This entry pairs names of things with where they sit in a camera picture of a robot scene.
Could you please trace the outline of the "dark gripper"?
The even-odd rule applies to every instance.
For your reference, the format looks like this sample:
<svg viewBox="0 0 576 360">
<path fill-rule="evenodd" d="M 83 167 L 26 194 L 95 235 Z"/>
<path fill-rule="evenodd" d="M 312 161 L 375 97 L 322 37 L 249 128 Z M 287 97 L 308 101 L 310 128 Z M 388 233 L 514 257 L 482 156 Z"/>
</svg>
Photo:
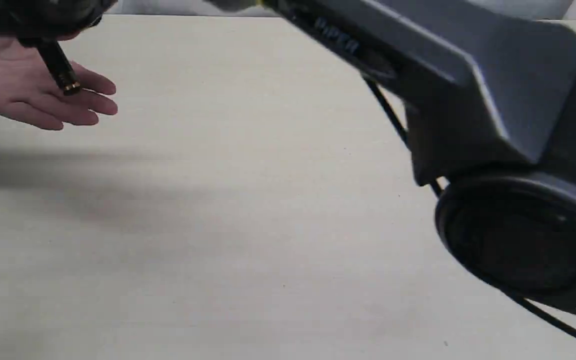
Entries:
<svg viewBox="0 0 576 360">
<path fill-rule="evenodd" d="M 60 39 L 95 27 L 116 0 L 0 0 L 0 38 Z"/>
</svg>

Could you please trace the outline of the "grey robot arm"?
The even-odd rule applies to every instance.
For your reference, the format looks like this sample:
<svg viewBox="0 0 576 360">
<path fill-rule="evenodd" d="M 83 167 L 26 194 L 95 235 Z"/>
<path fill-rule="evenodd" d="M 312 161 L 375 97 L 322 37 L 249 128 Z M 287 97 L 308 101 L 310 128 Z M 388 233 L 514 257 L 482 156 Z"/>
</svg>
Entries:
<svg viewBox="0 0 576 360">
<path fill-rule="evenodd" d="M 265 7 L 361 73 L 471 274 L 545 321 L 576 316 L 576 31 L 467 0 L 213 0 Z"/>
</svg>

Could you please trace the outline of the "open bare human hand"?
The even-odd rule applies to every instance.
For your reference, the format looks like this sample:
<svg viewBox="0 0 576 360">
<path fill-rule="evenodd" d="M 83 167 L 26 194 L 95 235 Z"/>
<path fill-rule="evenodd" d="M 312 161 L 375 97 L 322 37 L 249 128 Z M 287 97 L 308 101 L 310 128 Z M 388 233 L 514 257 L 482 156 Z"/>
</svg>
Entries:
<svg viewBox="0 0 576 360">
<path fill-rule="evenodd" d="M 82 89 L 64 95 L 38 51 L 15 38 L 0 38 L 0 116 L 35 128 L 60 131 L 65 125 L 94 126 L 115 116 L 117 87 L 105 75 L 71 62 Z"/>
</svg>

